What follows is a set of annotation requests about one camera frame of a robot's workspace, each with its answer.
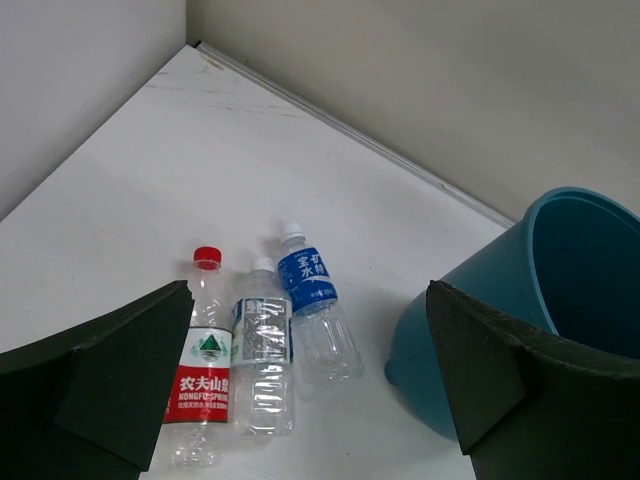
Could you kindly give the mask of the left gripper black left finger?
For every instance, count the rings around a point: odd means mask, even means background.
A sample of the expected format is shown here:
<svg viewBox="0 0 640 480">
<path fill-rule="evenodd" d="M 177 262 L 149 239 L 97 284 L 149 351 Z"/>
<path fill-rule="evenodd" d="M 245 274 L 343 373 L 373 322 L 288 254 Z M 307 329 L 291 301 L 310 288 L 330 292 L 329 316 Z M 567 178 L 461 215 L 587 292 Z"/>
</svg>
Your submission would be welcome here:
<svg viewBox="0 0 640 480">
<path fill-rule="evenodd" d="M 148 471 L 194 301 L 173 281 L 1 355 L 4 479 L 137 479 Z"/>
</svg>

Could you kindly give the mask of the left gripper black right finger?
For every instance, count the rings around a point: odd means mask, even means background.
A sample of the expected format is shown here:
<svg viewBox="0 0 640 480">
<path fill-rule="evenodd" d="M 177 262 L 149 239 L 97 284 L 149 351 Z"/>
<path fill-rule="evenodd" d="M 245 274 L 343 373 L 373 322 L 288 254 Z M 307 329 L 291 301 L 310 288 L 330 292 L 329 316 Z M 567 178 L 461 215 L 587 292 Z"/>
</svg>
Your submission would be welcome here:
<svg viewBox="0 0 640 480">
<path fill-rule="evenodd" d="M 639 363 L 547 333 L 444 281 L 427 318 L 478 479 L 636 479 Z"/>
</svg>

